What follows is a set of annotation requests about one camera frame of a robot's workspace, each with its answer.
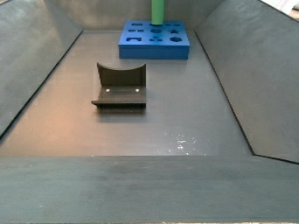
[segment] shape sorter block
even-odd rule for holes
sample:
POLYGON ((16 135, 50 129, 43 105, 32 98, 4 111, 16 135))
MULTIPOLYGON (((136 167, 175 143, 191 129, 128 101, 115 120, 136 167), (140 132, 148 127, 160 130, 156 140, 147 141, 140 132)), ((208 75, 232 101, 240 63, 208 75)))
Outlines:
POLYGON ((130 20, 118 46, 120 59, 187 60, 191 43, 182 22, 130 20))

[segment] circular hole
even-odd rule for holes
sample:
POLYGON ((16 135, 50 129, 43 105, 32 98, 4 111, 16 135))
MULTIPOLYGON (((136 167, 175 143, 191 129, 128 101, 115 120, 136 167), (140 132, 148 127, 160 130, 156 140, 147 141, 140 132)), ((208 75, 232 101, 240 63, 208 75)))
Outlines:
POLYGON ((162 31, 163 31, 163 30, 160 30, 160 29, 152 29, 152 30, 151 30, 152 33, 160 33, 162 31))
POLYGON ((154 27, 163 26, 162 24, 150 24, 154 27))
POLYGON ((179 33, 179 31, 176 31, 176 30, 171 30, 170 33, 179 33))

